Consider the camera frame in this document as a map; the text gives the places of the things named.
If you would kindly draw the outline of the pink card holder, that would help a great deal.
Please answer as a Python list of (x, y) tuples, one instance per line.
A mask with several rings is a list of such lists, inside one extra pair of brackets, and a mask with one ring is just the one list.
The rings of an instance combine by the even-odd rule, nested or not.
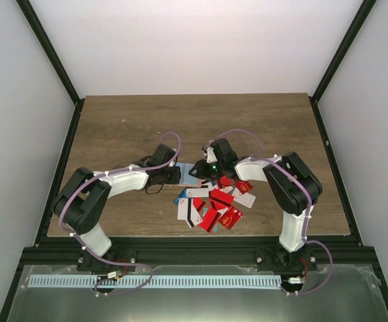
[[(166, 185), (169, 186), (183, 186), (188, 188), (206, 188), (210, 185), (210, 182), (204, 179), (196, 178), (192, 176), (189, 171), (194, 167), (190, 163), (176, 163), (175, 166), (170, 168), (170, 179)], [(180, 171), (179, 181), (176, 180), (176, 170)]]

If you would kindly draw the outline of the white card black stripe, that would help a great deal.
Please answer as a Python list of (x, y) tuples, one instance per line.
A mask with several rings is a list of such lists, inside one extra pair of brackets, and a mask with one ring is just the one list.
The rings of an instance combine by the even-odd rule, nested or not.
[(202, 223), (202, 210), (205, 202), (200, 198), (178, 199), (178, 220), (184, 220), (189, 228)]

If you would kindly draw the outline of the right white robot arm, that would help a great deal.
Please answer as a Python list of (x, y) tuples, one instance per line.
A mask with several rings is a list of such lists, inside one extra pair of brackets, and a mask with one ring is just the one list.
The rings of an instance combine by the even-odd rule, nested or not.
[(191, 167), (189, 175), (214, 182), (226, 177), (269, 184), (283, 210), (275, 260), (284, 270), (293, 270), (305, 254), (311, 212), (323, 191), (317, 177), (295, 152), (272, 158), (239, 157), (226, 138), (202, 150), (203, 158)]

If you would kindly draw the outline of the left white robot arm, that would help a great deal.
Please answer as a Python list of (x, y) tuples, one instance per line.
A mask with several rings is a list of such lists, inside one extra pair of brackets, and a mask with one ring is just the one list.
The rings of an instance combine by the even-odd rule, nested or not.
[(154, 185), (178, 184), (181, 172), (177, 157), (176, 149), (160, 144), (152, 155), (122, 169), (91, 172), (78, 168), (52, 201), (53, 214), (94, 253), (92, 262), (100, 270), (110, 270), (116, 263), (116, 254), (110, 250), (112, 243), (99, 224), (107, 200)]

